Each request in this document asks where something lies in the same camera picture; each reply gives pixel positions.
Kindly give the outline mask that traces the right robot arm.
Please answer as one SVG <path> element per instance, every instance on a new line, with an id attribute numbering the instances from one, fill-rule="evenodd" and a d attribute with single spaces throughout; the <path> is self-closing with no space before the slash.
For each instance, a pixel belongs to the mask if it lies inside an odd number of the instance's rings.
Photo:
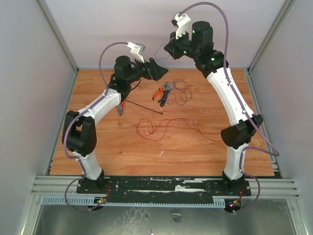
<path id="1" fill-rule="evenodd" d="M 261 115 L 255 115 L 240 94 L 224 60 L 224 54 L 214 49 L 213 28 L 210 23 L 198 21 L 192 24 L 192 33 L 187 32 L 187 23 L 172 20 L 177 27 L 164 47 L 173 59 L 187 56 L 194 60 L 196 68 L 203 74 L 217 92 L 229 118 L 230 126 L 221 131 L 227 146 L 226 166 L 222 173 L 222 189 L 233 195 L 244 185 L 242 173 L 247 147 L 263 122 Z"/>

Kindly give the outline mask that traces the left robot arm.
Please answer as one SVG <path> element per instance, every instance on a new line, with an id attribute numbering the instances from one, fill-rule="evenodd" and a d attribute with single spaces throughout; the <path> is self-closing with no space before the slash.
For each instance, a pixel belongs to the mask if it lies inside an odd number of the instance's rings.
<path id="1" fill-rule="evenodd" d="M 153 58 L 148 62 L 132 62 L 128 56 L 119 56 L 107 89 L 87 107 L 67 112 L 62 136 L 65 154 L 71 152 L 70 158 L 79 162 L 83 176 L 89 179 L 88 187 L 94 193 L 102 192 L 105 187 L 105 181 L 100 178 L 104 172 L 95 156 L 98 122 L 126 99 L 132 83 L 141 78 L 158 81 L 167 72 L 168 69 L 158 65 Z"/>

